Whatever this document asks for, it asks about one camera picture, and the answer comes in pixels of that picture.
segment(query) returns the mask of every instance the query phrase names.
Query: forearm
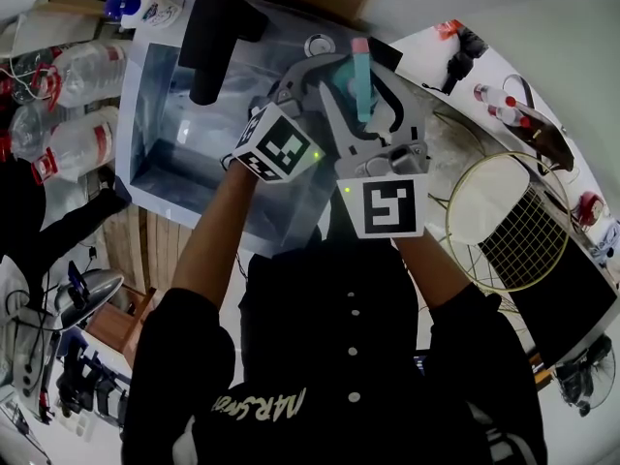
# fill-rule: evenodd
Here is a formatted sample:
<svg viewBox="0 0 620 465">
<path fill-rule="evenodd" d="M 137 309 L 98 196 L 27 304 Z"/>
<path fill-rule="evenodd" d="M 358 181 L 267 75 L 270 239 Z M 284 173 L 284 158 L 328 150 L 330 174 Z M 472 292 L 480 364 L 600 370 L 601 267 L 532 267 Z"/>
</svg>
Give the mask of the forearm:
<svg viewBox="0 0 620 465">
<path fill-rule="evenodd" d="M 394 242 L 431 310 L 450 301 L 470 284 L 428 231 L 422 237 L 401 237 Z"/>
<path fill-rule="evenodd" d="M 218 309 L 229 286 L 256 176 L 233 162 L 176 266 L 173 288 L 193 291 Z"/>
</svg>

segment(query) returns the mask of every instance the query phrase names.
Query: wooden floor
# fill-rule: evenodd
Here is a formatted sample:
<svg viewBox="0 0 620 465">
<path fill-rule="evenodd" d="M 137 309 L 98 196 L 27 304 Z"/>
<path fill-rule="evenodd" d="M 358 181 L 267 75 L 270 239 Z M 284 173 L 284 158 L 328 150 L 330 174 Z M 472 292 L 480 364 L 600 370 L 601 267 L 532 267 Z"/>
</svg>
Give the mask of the wooden floor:
<svg viewBox="0 0 620 465">
<path fill-rule="evenodd" d="M 165 292 L 192 230 L 135 205 L 104 223 L 109 266 L 120 270 L 125 284 L 146 293 Z"/>
</svg>

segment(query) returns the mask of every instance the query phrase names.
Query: clear plastic bottle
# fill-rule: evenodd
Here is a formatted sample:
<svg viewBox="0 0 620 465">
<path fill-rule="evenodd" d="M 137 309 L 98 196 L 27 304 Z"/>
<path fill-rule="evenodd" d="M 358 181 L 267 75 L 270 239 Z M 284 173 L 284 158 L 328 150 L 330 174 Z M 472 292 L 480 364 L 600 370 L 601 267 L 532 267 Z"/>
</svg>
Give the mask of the clear plastic bottle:
<svg viewBox="0 0 620 465">
<path fill-rule="evenodd" d="M 35 95 L 39 95 L 39 88 L 31 84 L 32 78 L 41 64 L 46 64 L 48 66 L 51 65 L 54 59 L 61 53 L 62 49 L 58 47 L 42 48 L 37 51 L 25 53 L 24 55 L 21 55 L 17 61 L 14 61 L 13 70 L 15 75 L 30 86 L 30 91 L 32 91 Z M 26 105 L 35 101 L 35 97 L 28 92 L 26 86 L 14 79 L 13 99 L 20 105 Z"/>
<path fill-rule="evenodd" d="M 34 161 L 43 155 L 43 147 L 58 124 L 83 116 L 84 107 L 56 106 L 49 111 L 47 102 L 43 100 L 18 108 L 9 126 L 13 153 L 29 162 Z"/>
<path fill-rule="evenodd" d="M 514 107 L 516 99 L 506 91 L 493 86 L 477 84 L 474 86 L 474 97 L 479 102 L 485 102 L 493 107 Z"/>
<path fill-rule="evenodd" d="M 114 156 L 118 108 L 105 107 L 80 119 L 63 122 L 49 139 L 46 152 L 32 163 L 39 184 L 57 175 L 77 181 Z"/>
<path fill-rule="evenodd" d="M 493 117 L 497 117 L 504 124 L 507 124 L 509 126 L 521 128 L 530 127 L 529 117 L 523 115 L 523 113 L 521 113 L 521 110 L 519 110 L 518 108 L 493 107 L 492 105 L 489 105 L 488 113 Z"/>
<path fill-rule="evenodd" d="M 79 107 L 120 96 L 131 42 L 108 40 L 77 45 L 54 60 L 41 92 L 51 104 Z"/>
</svg>

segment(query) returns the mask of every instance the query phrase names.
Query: blue bottle cap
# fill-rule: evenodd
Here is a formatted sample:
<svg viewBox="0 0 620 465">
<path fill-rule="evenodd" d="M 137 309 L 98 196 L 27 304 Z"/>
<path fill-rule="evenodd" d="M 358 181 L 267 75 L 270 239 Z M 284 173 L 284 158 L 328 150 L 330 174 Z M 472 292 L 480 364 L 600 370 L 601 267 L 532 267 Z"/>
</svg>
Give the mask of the blue bottle cap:
<svg viewBox="0 0 620 465">
<path fill-rule="evenodd" d="M 139 8 L 140 0 L 107 0 L 104 14 L 113 20 L 120 20 L 123 16 L 132 16 Z"/>
</svg>

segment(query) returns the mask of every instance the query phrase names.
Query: sleeve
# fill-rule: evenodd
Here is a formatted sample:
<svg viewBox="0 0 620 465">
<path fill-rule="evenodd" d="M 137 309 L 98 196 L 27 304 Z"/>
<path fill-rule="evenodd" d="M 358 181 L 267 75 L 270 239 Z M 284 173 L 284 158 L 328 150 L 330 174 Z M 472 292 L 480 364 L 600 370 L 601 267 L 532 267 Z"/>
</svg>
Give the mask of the sleeve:
<svg viewBox="0 0 620 465">
<path fill-rule="evenodd" d="M 500 302 L 470 284 L 431 311 L 435 324 L 424 370 L 433 384 L 492 417 L 498 429 L 520 436 L 543 464 L 543 417 L 532 368 L 508 319 L 497 311 Z"/>
<path fill-rule="evenodd" d="M 168 291 L 139 338 L 123 464 L 172 463 L 172 446 L 189 418 L 210 410 L 233 373 L 234 345 L 217 308 L 199 294 Z"/>
</svg>

